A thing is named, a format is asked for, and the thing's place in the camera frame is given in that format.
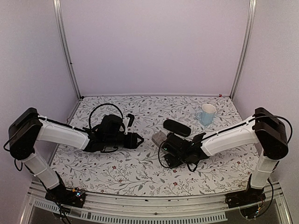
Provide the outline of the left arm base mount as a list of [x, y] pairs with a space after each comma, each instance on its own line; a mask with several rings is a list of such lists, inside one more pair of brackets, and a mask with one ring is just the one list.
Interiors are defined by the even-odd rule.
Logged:
[[83, 208], [85, 198], [85, 190], [79, 188], [67, 189], [63, 185], [59, 185], [53, 189], [47, 189], [45, 196], [46, 200], [77, 208]]

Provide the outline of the black glasses case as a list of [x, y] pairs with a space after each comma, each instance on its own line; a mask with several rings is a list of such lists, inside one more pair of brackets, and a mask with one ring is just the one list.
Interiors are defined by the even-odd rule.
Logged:
[[163, 127], [164, 129], [182, 137], [188, 137], [191, 134], [191, 129], [188, 126], [171, 119], [165, 120], [163, 122]]

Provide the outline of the grey glasses case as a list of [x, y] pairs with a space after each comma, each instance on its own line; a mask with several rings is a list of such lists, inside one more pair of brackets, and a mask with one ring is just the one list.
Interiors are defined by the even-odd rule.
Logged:
[[161, 143], [167, 139], [167, 135], [164, 132], [159, 131], [156, 134], [152, 135], [151, 139], [156, 146], [160, 146]]

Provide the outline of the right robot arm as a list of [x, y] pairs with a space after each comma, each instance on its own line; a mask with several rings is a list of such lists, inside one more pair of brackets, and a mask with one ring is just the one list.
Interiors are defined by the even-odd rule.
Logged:
[[286, 133], [286, 125], [290, 121], [284, 117], [273, 115], [266, 109], [259, 107], [255, 113], [234, 126], [216, 131], [210, 135], [200, 133], [189, 141], [178, 137], [174, 133], [167, 135], [159, 149], [170, 159], [168, 168], [175, 168], [181, 164], [197, 167], [201, 160], [228, 149], [250, 144], [260, 144], [262, 155], [248, 181], [248, 188], [242, 192], [242, 200], [252, 203], [260, 195], [260, 190], [275, 169], [277, 163], [287, 156], [288, 144], [292, 133]]

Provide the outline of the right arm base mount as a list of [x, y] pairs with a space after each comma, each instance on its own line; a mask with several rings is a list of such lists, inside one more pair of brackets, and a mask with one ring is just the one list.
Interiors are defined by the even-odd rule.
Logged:
[[240, 209], [241, 215], [246, 219], [254, 219], [262, 214], [262, 206], [266, 199], [264, 188], [254, 189], [248, 183], [245, 190], [227, 193], [225, 195], [225, 203], [229, 208], [242, 207], [254, 203], [254, 206], [249, 206]]

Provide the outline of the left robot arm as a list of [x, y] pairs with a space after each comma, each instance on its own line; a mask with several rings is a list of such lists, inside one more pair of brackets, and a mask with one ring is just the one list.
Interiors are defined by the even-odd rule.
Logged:
[[115, 152], [119, 148], [136, 149], [144, 138], [129, 132], [134, 115], [119, 117], [105, 115], [100, 124], [88, 128], [76, 128], [38, 114], [35, 108], [27, 109], [8, 130], [4, 150], [21, 161], [36, 176], [60, 203], [69, 199], [69, 191], [62, 187], [58, 175], [34, 149], [36, 141], [53, 142], [70, 146], [84, 152]]

